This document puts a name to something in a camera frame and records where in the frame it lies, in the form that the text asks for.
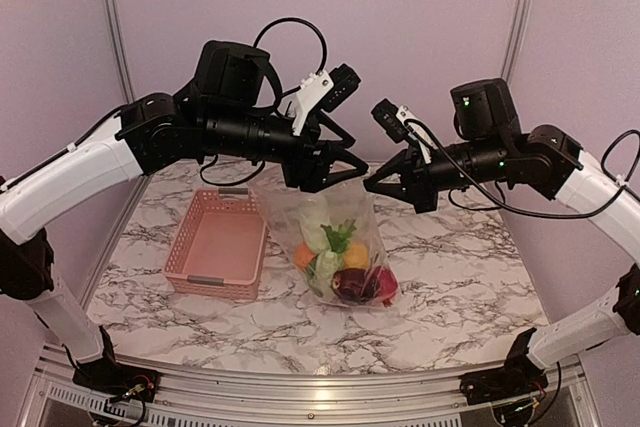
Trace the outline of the clear zip top bag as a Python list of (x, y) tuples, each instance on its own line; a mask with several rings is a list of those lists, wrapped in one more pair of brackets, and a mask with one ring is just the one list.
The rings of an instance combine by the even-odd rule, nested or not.
[(274, 175), (250, 184), (270, 235), (315, 300), (336, 306), (388, 308), (399, 282), (358, 179), (318, 193), (286, 187)]

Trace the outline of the green lettuce leaf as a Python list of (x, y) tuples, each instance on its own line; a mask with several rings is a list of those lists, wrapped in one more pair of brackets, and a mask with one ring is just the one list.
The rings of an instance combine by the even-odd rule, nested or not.
[(347, 250), (347, 247), (357, 230), (356, 220), (347, 219), (337, 226), (322, 224), (321, 229), (326, 240), (326, 245), (323, 249), (343, 254)]

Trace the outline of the red strawberry fruit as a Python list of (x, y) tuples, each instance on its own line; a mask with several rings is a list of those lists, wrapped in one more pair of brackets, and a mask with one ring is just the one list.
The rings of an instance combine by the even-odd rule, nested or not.
[(369, 282), (373, 287), (373, 299), (384, 307), (391, 307), (399, 289), (399, 284), (392, 270), (387, 266), (371, 269)]

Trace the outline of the orange tangerine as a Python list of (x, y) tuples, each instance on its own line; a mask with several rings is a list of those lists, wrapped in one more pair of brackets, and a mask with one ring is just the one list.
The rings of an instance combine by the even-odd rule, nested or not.
[(307, 246), (306, 243), (302, 242), (294, 251), (293, 262), (297, 269), (305, 271), (307, 266), (315, 259), (315, 257), (316, 254)]

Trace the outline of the dark purple beet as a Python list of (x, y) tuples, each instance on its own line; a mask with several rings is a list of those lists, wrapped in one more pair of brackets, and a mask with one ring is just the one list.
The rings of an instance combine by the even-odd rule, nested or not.
[(369, 280), (367, 271), (357, 268), (337, 271), (332, 277), (331, 288), (340, 300), (351, 303), (365, 303), (375, 295), (375, 286)]

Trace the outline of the pink perforated plastic basket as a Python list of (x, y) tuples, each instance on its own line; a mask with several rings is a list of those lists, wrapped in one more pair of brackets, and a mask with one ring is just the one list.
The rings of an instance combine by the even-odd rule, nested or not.
[(246, 188), (199, 189), (182, 219), (163, 274), (180, 294), (254, 301), (267, 234)]

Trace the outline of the white radish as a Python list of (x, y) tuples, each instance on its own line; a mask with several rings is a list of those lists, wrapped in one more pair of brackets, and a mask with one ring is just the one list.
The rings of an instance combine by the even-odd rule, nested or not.
[(299, 227), (307, 247), (315, 254), (329, 248), (324, 226), (330, 225), (329, 206), (326, 198), (318, 194), (303, 201), (299, 211)]

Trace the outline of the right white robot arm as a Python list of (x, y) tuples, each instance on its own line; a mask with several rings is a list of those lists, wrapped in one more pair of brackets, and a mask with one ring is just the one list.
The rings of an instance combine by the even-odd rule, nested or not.
[(495, 377), (515, 395), (558, 361), (639, 332), (639, 201), (604, 164), (551, 125), (443, 145), (426, 126), (409, 120), (394, 132), (410, 145), (365, 181), (368, 191), (404, 201), (418, 213), (436, 209), (445, 190), (481, 188), (487, 182), (523, 185), (567, 208), (565, 214), (527, 211), (484, 191), (495, 206), (523, 217), (586, 221), (632, 261), (605, 294), (543, 328), (520, 334)]

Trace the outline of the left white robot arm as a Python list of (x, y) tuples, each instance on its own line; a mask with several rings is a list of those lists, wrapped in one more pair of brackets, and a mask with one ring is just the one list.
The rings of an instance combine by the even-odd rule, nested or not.
[(287, 186), (315, 193), (365, 174), (352, 138), (320, 136), (327, 116), (279, 117), (274, 108), (155, 93), (107, 114), (78, 143), (1, 186), (1, 291), (28, 304), (66, 347), (76, 381), (116, 392), (144, 376), (120, 364), (106, 331), (93, 323), (52, 272), (46, 226), (96, 194), (173, 163), (223, 154), (281, 165)]

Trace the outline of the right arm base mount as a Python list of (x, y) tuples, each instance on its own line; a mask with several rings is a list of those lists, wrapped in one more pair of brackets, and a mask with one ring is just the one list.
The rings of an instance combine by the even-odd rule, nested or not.
[(545, 390), (547, 386), (544, 373), (527, 374), (519, 369), (499, 367), (463, 374), (459, 389), (469, 405), (478, 405)]

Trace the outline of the right aluminium frame post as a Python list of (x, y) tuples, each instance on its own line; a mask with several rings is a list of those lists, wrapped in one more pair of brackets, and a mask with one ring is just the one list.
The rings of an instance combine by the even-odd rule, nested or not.
[(519, 54), (524, 44), (532, 1), (533, 0), (515, 0), (515, 7), (500, 72), (500, 76), (507, 83), (510, 83), (513, 78)]

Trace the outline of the aluminium frame post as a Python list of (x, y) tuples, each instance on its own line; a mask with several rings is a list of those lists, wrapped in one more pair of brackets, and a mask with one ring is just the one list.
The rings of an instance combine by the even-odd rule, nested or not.
[(500, 76), (507, 83), (510, 83), (513, 78), (519, 54), (524, 44), (532, 1), (533, 0), (515, 0), (515, 7), (500, 72)]
[(133, 82), (128, 64), (118, 0), (102, 0), (106, 14), (107, 28), (114, 56), (117, 79), (126, 103), (135, 100)]

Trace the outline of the front aluminium rail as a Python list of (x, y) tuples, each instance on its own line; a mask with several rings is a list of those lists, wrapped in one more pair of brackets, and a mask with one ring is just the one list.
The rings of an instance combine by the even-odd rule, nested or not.
[(497, 426), (509, 410), (533, 409), (538, 426), (598, 426), (577, 358), (548, 372), (543, 393), (470, 405), (460, 390), (467, 368), (425, 372), (311, 376), (203, 369), (133, 357), (125, 363), (159, 374), (153, 401), (108, 403), (77, 386), (65, 352), (43, 348), (29, 383), (20, 426)]

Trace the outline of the left aluminium frame post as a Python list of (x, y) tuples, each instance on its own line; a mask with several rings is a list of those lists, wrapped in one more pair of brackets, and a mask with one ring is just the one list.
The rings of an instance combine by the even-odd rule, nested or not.
[(126, 103), (135, 100), (133, 82), (128, 64), (118, 0), (102, 0), (106, 14), (107, 28), (114, 56), (117, 79)]

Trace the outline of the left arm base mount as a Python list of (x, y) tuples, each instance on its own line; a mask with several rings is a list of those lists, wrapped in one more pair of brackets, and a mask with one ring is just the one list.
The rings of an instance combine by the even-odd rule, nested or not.
[(144, 387), (139, 396), (147, 403), (154, 401), (160, 381), (160, 373), (156, 370), (122, 365), (119, 373), (114, 376), (96, 374), (93, 377), (76, 370), (73, 375), (73, 383), (94, 391), (109, 394), (115, 397), (124, 394), (137, 385)]

